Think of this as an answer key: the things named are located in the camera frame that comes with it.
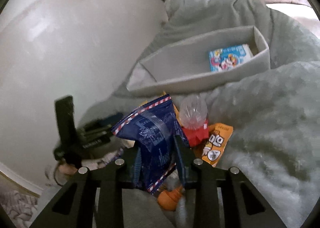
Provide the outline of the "person hand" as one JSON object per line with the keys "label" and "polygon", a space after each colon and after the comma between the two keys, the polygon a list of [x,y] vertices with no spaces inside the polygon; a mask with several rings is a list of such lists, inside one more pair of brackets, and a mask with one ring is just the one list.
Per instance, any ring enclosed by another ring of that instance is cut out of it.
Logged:
{"label": "person hand", "polygon": [[58,170],[60,173],[64,175],[74,175],[78,171],[78,169],[75,166],[69,165],[67,163],[59,165]]}

